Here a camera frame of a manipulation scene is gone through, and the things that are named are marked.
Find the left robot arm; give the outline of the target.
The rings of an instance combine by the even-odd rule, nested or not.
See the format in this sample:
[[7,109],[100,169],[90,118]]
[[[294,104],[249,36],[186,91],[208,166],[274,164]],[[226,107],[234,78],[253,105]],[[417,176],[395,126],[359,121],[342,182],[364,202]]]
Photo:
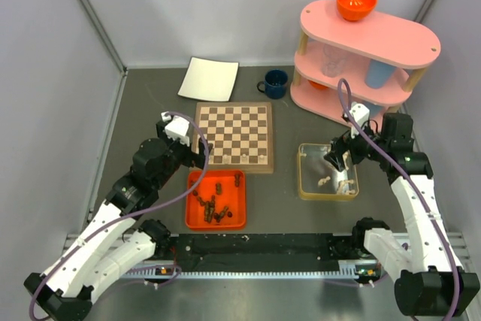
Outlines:
[[[190,146],[192,127],[199,136],[198,152]],[[44,272],[26,278],[31,319],[36,318],[34,308],[39,306],[53,320],[83,320],[121,276],[140,262],[162,258],[170,251],[170,233],[155,220],[145,220],[129,241],[110,249],[144,214],[159,209],[159,190],[180,166],[207,172],[212,147],[191,118],[166,112],[156,131],[156,137],[141,143],[129,171],[115,182],[68,250]]]

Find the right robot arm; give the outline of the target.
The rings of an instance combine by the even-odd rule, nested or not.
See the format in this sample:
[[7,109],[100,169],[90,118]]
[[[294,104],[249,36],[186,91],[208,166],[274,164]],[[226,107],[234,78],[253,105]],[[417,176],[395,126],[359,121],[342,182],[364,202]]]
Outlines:
[[343,115],[351,129],[334,138],[325,160],[338,171],[346,159],[378,162],[401,207],[409,238],[404,248],[383,221],[365,217],[351,238],[359,257],[373,255],[392,279],[397,306],[405,316],[460,316],[480,290],[475,273],[466,272],[446,235],[434,193],[434,174],[425,153],[413,149],[413,120],[386,113],[380,131],[370,127],[370,112],[356,104]]

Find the dark long chess piece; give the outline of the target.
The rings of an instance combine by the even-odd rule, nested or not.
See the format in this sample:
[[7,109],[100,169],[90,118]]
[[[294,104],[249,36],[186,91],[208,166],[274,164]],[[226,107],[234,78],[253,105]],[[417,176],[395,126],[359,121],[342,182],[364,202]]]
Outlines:
[[210,202],[204,205],[204,221],[207,223],[210,222]]

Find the wooden chess board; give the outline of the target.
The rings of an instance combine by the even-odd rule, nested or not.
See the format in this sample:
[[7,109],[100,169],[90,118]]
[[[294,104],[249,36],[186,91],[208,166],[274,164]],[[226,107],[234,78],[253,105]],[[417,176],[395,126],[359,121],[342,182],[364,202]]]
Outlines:
[[[251,174],[274,172],[274,128],[272,105],[267,101],[199,102],[195,123],[208,143],[210,169],[238,169]],[[248,163],[241,157],[247,154]],[[228,164],[222,156],[230,156]],[[266,162],[259,163],[259,155]]]

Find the orange plastic tray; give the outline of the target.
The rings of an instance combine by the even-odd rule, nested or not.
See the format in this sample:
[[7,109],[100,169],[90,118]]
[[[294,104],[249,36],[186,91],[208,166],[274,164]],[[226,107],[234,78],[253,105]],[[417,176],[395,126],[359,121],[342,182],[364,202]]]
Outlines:
[[[234,185],[234,175],[240,173],[240,186]],[[200,171],[189,174],[187,186],[199,182],[186,197],[185,224],[193,231],[234,231],[247,224],[247,193],[245,174],[240,170],[212,170],[200,179]],[[222,184],[222,194],[216,194],[216,184]],[[210,202],[210,222],[204,221],[204,205]]]

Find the white square plate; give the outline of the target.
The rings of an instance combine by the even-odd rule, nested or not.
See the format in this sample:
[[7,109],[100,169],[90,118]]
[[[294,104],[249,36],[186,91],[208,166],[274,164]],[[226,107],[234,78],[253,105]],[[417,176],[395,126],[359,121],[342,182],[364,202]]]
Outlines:
[[239,69],[238,62],[221,62],[192,57],[178,95],[208,102],[231,97]]

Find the light blue plastic cup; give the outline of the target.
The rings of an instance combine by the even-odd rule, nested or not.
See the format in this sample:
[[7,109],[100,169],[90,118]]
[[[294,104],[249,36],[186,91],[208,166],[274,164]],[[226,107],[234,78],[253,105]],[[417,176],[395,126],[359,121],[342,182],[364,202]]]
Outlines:
[[382,88],[395,71],[395,66],[372,59],[368,66],[365,83],[372,89]]

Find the dark blue enamel mug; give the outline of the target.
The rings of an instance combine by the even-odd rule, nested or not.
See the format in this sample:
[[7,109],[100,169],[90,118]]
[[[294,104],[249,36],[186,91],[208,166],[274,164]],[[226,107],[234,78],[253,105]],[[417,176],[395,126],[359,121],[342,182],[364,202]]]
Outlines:
[[257,90],[270,99],[280,99],[286,94],[289,77],[284,70],[272,69],[258,82]]

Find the clear plastic cup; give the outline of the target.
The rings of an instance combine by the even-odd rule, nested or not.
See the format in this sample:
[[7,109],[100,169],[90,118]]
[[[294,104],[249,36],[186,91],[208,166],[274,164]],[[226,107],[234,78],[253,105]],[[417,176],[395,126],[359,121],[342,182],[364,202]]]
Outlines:
[[321,71],[326,77],[336,77],[343,72],[349,53],[346,50],[325,44],[322,48]]

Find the pink three-tier shelf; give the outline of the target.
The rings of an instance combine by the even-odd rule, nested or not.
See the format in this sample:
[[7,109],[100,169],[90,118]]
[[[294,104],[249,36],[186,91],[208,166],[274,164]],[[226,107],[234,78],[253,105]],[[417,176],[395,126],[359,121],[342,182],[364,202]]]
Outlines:
[[[411,96],[441,52],[439,38],[420,23],[379,11],[349,22],[338,13],[335,0],[306,5],[301,11],[300,27],[291,98],[300,108],[338,123],[343,122],[338,79],[326,77],[321,71],[325,44],[349,53],[339,76],[348,81],[356,101],[376,105],[381,113],[396,111]],[[372,59],[395,66],[392,76],[379,89],[365,83]]]

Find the orange plastic bowl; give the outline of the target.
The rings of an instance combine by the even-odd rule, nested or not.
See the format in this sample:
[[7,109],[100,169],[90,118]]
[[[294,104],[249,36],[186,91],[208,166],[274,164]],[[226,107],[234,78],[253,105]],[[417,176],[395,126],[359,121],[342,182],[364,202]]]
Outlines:
[[377,6],[377,0],[336,0],[337,11],[350,22],[363,20]]

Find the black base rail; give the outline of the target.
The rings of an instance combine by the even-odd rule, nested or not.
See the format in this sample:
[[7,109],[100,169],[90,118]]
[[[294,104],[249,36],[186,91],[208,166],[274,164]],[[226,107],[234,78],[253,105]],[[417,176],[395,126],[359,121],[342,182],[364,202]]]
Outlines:
[[180,234],[170,239],[184,271],[338,271],[341,262],[379,268],[380,263],[351,245],[349,235]]

